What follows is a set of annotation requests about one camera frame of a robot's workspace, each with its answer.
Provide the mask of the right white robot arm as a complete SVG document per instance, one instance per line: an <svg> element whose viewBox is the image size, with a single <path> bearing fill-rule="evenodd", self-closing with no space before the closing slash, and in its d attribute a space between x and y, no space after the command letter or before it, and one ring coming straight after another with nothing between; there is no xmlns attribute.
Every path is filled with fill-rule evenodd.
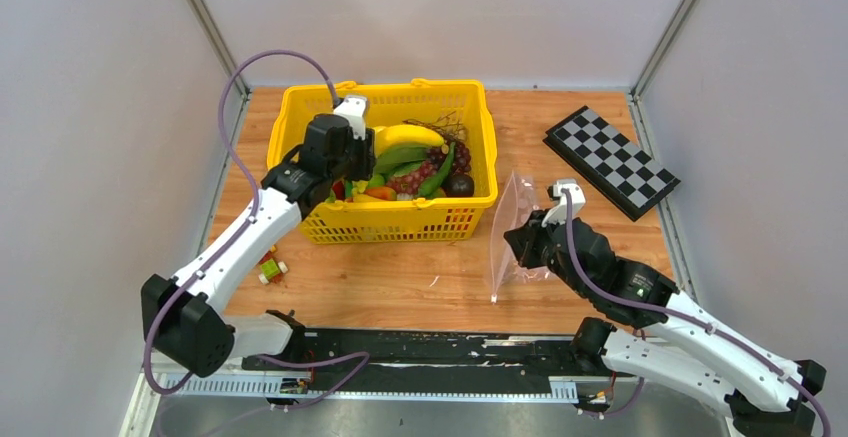
<svg viewBox="0 0 848 437"><path fill-rule="evenodd" d="M617 256L580 219L534 212L504 238L520 266L546 268L600 312L572 343L580 372L604 367L661 384L711 407L743 436L810 436L815 425L832 435L816 397L823 366L753 343L654 268Z"/></svg>

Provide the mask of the yellow banana bunch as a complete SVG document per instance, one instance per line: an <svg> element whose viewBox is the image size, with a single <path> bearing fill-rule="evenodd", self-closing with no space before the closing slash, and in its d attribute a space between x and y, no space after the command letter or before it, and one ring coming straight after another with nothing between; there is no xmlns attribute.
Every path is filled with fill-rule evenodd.
<svg viewBox="0 0 848 437"><path fill-rule="evenodd" d="M379 157L389 149L400 145L441 147L445 138L438 132L419 125L399 124L375 128L375 155Z"/></svg>

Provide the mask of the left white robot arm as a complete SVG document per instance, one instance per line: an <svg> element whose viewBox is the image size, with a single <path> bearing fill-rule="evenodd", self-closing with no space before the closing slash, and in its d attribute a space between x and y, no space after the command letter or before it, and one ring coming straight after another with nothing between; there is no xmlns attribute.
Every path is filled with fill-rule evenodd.
<svg viewBox="0 0 848 437"><path fill-rule="evenodd" d="M290 317L267 311L230 321L222 312L261 257L294 230L342 180L368 180L375 132L363 112L336 107L316 115L300 145L272 167L245 210L219 238L170 278L142 286L145 365L158 351L198 377L227 360L267 354L283 370L298 368L306 343Z"/></svg>

